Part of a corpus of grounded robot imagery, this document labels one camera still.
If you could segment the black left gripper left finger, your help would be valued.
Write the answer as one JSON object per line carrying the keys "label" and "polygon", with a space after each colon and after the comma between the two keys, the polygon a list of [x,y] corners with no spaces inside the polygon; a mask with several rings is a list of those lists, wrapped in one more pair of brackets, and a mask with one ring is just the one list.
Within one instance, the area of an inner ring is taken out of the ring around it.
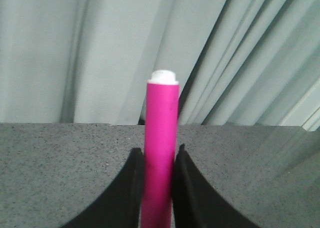
{"label": "black left gripper left finger", "polygon": [[144,156],[133,148],[112,183],[63,227],[138,227],[144,186]]}

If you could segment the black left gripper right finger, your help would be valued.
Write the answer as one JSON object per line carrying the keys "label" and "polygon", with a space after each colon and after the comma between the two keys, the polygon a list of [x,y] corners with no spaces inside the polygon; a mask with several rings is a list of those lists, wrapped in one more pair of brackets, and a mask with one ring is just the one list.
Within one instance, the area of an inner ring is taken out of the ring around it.
{"label": "black left gripper right finger", "polygon": [[171,195],[176,227],[258,227],[209,184],[184,144],[175,159]]}

